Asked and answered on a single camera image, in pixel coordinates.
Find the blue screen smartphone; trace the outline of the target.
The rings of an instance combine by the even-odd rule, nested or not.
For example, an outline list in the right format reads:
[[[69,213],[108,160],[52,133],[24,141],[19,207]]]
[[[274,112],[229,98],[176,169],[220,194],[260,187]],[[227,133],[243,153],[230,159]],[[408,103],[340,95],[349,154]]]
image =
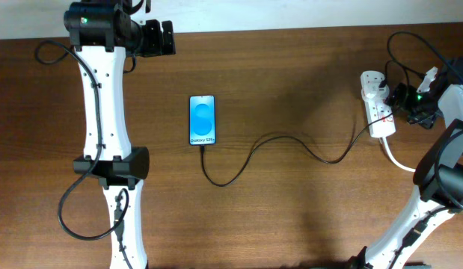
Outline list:
[[[189,99],[189,143],[192,146],[216,143],[215,97],[191,96]]]

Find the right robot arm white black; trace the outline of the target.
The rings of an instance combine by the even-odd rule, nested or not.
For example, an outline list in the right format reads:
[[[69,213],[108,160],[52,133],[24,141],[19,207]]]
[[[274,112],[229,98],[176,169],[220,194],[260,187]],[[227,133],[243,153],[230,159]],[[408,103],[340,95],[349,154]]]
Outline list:
[[[447,128],[418,164],[410,200],[384,235],[345,268],[408,268],[406,262],[431,233],[463,211],[463,86],[451,84],[438,106]]]

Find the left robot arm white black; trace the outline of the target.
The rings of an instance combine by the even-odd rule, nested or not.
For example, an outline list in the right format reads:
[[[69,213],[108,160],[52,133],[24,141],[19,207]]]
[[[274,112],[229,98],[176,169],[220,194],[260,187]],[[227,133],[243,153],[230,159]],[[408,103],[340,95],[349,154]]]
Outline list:
[[[151,1],[76,1],[64,26],[79,62],[85,98],[86,138],[73,162],[83,179],[94,177],[105,197],[111,268],[147,268],[141,227],[141,193],[150,169],[145,146],[133,146],[123,99],[127,58],[176,52],[173,24],[150,18]]]

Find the white USB charger plug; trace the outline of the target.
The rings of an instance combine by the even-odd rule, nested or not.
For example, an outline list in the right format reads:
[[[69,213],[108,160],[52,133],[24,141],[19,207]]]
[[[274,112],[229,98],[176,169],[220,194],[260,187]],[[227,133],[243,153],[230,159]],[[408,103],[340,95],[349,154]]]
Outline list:
[[[387,85],[380,87],[379,83],[365,84],[361,89],[361,95],[365,102],[386,99],[389,95]]]

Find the white power strip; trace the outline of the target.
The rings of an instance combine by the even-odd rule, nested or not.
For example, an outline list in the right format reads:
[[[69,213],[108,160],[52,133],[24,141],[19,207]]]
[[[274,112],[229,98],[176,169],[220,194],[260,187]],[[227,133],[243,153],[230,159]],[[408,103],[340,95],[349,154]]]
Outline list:
[[[380,87],[386,84],[384,74],[377,71],[364,71],[360,77],[361,89],[365,84],[379,83]],[[369,123],[370,136],[383,138],[393,135],[396,132],[392,109],[383,100],[365,102],[367,121]]]

